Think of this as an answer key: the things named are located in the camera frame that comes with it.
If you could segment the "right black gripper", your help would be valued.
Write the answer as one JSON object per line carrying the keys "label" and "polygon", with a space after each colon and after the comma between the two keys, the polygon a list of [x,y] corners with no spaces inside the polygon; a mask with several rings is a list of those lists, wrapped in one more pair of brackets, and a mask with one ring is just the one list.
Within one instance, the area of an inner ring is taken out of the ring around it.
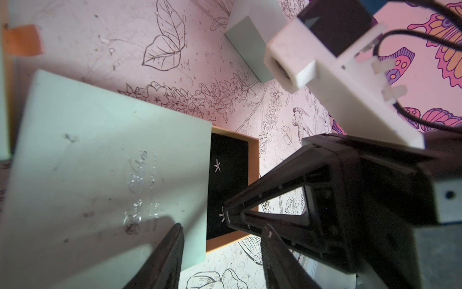
{"label": "right black gripper", "polygon": [[375,288],[462,286],[462,137],[434,131],[423,140],[423,149],[339,134],[303,140],[360,157],[362,273]]}

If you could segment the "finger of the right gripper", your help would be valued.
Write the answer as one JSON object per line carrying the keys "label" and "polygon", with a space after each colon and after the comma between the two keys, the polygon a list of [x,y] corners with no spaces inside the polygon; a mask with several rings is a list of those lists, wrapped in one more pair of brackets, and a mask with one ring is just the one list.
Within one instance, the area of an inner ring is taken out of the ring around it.
{"label": "finger of the right gripper", "polygon": [[262,178],[225,202],[226,217],[258,216],[253,209],[295,189],[303,189],[306,213],[352,216],[359,203],[360,157],[336,142],[309,142]]}
{"label": "finger of the right gripper", "polygon": [[359,271],[359,256],[348,224],[332,210],[299,216],[225,210],[224,215],[230,228],[262,237],[263,228],[271,225],[288,248],[344,273]]}

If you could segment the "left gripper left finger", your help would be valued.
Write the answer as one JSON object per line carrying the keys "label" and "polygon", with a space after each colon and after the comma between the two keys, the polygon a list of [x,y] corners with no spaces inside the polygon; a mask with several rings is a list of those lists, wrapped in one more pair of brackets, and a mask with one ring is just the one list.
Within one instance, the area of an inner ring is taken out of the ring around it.
{"label": "left gripper left finger", "polygon": [[184,229],[176,223],[125,285],[126,289],[176,289],[184,253]]}

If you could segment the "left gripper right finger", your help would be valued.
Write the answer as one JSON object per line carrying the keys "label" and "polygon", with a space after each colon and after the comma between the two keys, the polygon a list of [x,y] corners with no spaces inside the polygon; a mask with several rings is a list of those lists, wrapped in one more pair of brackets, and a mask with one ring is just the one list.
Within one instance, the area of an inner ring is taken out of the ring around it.
{"label": "left gripper right finger", "polygon": [[268,289],[320,289],[270,224],[262,230],[261,251]]}

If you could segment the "silver star earring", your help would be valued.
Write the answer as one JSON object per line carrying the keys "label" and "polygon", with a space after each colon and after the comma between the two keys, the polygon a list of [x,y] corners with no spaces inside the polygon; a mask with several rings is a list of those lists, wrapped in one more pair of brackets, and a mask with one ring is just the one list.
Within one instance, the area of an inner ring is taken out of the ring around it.
{"label": "silver star earring", "polygon": [[221,172],[221,167],[220,167],[221,163],[219,162],[218,159],[215,159],[215,164],[214,164],[214,167],[215,167],[215,173],[217,172]]}
{"label": "silver star earring", "polygon": [[219,214],[219,216],[221,217],[221,223],[223,223],[223,222],[226,220],[224,212],[222,211],[222,212]]}

